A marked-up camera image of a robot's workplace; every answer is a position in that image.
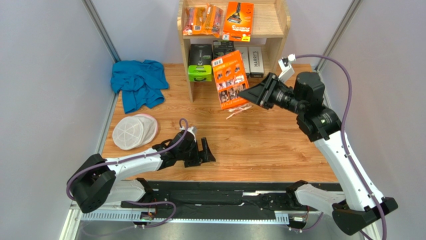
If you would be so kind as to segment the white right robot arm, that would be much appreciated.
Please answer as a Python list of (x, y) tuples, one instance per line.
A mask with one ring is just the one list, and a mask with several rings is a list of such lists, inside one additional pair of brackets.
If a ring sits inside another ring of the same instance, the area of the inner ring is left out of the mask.
[(350, 148), (338, 115), (324, 105), (325, 85), (316, 72), (296, 76), (294, 87), (269, 73), (259, 84), (239, 92), (239, 96), (264, 109), (274, 106), (296, 114), (299, 129), (314, 143), (334, 172), (341, 195), (300, 180), (287, 187), (292, 208), (308, 206), (331, 216), (338, 228), (351, 236), (396, 210), (392, 197), (384, 196), (362, 169)]

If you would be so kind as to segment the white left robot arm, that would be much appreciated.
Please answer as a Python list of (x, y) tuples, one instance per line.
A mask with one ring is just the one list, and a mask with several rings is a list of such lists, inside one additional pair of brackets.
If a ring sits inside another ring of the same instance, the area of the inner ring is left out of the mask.
[(195, 128), (181, 130), (151, 148), (123, 157), (104, 158), (93, 154), (68, 180), (66, 190), (82, 213), (91, 213), (105, 203), (137, 202), (148, 192), (145, 184), (129, 177), (160, 171), (182, 161), (184, 167), (215, 162), (207, 139), (198, 143)]

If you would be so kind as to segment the orange Gillette cartridge box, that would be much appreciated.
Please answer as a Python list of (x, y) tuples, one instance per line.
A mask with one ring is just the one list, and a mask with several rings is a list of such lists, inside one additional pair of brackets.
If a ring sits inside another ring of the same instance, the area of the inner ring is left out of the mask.
[(227, 119), (251, 108), (239, 93), (249, 88), (245, 65), (239, 50), (211, 62), (220, 108), (229, 112)]

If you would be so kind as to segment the orange Gillette Fusion5 razor box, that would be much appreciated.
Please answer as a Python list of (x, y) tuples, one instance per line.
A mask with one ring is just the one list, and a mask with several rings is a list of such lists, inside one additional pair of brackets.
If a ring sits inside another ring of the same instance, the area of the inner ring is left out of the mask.
[(224, 16), (221, 39), (250, 42), (255, 5), (250, 2), (230, 1)]

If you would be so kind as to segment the tall white razor box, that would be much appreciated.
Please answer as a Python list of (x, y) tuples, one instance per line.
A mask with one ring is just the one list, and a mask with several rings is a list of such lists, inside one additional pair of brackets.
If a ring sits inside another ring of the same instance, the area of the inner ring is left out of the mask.
[(241, 54), (242, 62), (243, 62), (243, 65), (244, 65), (244, 71), (245, 71), (245, 74), (246, 74), (247, 78), (249, 78), (251, 71), (250, 71), (250, 62), (249, 62), (249, 51), (248, 51), (248, 48), (245, 47), (245, 46), (240, 46), (240, 47), (236, 47), (235, 49), (237, 51), (239, 51), (240, 54)]

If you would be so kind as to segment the white Harry's razor box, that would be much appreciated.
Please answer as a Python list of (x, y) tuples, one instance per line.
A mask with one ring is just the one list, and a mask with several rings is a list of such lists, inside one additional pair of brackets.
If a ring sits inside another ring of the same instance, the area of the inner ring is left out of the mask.
[(249, 46), (249, 68), (252, 78), (262, 78), (265, 74), (262, 49), (260, 46)]

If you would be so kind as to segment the long orange Bic razor bag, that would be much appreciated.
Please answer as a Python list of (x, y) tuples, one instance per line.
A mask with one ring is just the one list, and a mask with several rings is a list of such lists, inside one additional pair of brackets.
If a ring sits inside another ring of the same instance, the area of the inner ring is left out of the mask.
[(206, 35), (204, 31), (205, 15), (205, 7), (186, 7), (182, 34), (184, 36)]

